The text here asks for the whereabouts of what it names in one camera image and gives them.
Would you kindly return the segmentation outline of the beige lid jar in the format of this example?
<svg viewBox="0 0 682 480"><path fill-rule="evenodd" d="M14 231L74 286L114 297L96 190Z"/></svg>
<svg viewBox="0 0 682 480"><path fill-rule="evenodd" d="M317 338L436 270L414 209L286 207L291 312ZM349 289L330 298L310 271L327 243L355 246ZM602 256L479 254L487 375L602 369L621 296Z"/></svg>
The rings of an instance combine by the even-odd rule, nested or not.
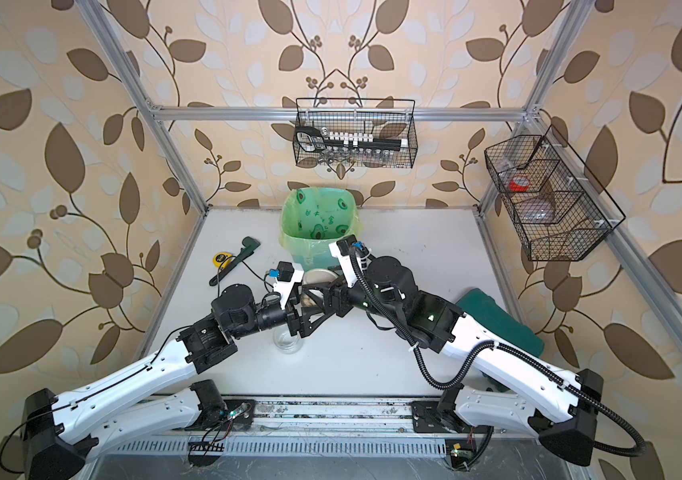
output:
<svg viewBox="0 0 682 480"><path fill-rule="evenodd" d="M293 354L302 348L303 339L292 334L287 326L280 326L273 331L273 343L279 352Z"/></svg>
<svg viewBox="0 0 682 480"><path fill-rule="evenodd" d="M338 274L329 269L316 268L304 273L302 285L303 286L327 286L333 283L338 278ZM314 307L316 302L308 293L301 295L301 305L303 307Z"/></svg>

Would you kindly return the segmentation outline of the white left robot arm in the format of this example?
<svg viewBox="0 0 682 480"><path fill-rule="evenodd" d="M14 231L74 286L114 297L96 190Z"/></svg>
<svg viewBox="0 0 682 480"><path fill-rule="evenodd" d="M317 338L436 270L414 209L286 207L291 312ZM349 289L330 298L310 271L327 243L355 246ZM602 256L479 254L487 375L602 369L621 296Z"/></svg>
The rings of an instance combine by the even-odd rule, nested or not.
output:
<svg viewBox="0 0 682 480"><path fill-rule="evenodd" d="M248 286L231 285L210 314L172 331L156 352L78 390L28 396L21 424L3 442L18 441L20 460L11 462L1 447L0 468L27 479L71 479L121 445L172 429L201 430L210 448L212 431L229 431L253 405L228 406L200 374L234 355L238 339L281 326L306 338L351 307L342 285L279 282L261 302Z"/></svg>

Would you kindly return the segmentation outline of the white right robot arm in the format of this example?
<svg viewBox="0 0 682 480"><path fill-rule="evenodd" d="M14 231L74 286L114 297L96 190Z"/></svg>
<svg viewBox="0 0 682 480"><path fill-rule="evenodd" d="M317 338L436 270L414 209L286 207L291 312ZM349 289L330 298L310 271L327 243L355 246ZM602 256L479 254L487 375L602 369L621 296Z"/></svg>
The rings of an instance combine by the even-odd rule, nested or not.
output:
<svg viewBox="0 0 682 480"><path fill-rule="evenodd" d="M461 422L534 435L549 452L580 466L596 450L646 453L639 431L602 403L597 373L559 369L506 342L458 305L421 290L412 271L391 256L341 262L343 277L304 283L300 296L327 317L359 308L389 320Z"/></svg>

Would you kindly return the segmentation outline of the green bin with bag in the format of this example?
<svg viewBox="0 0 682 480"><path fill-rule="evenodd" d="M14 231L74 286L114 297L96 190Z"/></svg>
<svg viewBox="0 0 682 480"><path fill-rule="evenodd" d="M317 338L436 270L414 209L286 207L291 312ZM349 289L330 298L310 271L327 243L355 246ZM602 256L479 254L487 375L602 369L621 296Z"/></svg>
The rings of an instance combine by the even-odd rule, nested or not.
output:
<svg viewBox="0 0 682 480"><path fill-rule="evenodd" d="M305 187L292 191L283 204L279 243L305 270L330 269L338 264L330 245L361 231L349 191Z"/></svg>

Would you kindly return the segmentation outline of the yellow tape measure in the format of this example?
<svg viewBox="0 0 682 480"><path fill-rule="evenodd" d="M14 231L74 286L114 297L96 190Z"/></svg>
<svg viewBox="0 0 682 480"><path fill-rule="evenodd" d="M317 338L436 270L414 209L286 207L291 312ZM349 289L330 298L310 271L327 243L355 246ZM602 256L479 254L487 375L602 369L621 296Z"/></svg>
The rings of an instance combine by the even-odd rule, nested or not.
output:
<svg viewBox="0 0 682 480"><path fill-rule="evenodd" d="M233 255L231 253L219 252L213 257L212 262L217 269L223 269L231 262L232 259Z"/></svg>

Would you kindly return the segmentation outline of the red object in basket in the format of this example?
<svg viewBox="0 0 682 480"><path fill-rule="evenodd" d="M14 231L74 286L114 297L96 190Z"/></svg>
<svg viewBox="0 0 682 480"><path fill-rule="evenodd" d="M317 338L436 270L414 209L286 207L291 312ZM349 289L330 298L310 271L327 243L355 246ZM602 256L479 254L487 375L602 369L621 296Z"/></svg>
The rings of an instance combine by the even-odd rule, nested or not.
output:
<svg viewBox="0 0 682 480"><path fill-rule="evenodd" d="M508 182L508 191L511 193L524 193L530 188L530 181L527 177L518 175L513 176Z"/></svg>

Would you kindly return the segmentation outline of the black socket set rail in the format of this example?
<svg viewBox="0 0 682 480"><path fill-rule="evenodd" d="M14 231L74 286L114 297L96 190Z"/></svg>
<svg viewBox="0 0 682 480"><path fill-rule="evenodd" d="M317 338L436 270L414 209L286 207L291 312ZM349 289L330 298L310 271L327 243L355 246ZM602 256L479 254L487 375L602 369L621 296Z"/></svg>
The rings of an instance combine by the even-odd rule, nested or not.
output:
<svg viewBox="0 0 682 480"><path fill-rule="evenodd" d="M407 150L410 146L407 138L379 138L372 134L335 132L327 127L310 126L297 126L294 129L293 142L306 153L342 149L400 151Z"/></svg>

